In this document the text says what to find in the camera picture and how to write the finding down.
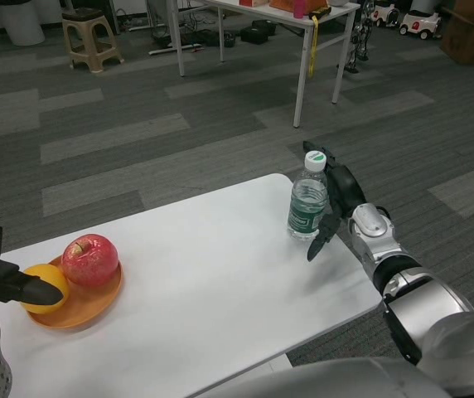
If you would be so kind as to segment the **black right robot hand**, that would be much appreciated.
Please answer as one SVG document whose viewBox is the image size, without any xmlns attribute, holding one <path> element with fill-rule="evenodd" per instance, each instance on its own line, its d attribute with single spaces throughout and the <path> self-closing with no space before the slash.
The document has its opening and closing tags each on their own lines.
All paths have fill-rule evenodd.
<svg viewBox="0 0 474 398">
<path fill-rule="evenodd" d="M 336 156 L 325 147 L 318 147 L 310 141 L 304 141 L 302 147 L 307 152 L 319 150 L 326 155 L 326 166 L 322 172 L 331 212 L 325 213 L 318 225 L 318 234 L 307 251 L 307 260 L 311 262 L 331 241 L 343 221 L 348 221 L 353 211 L 366 203 L 360 184 L 347 166 L 338 162 Z"/>
</svg>

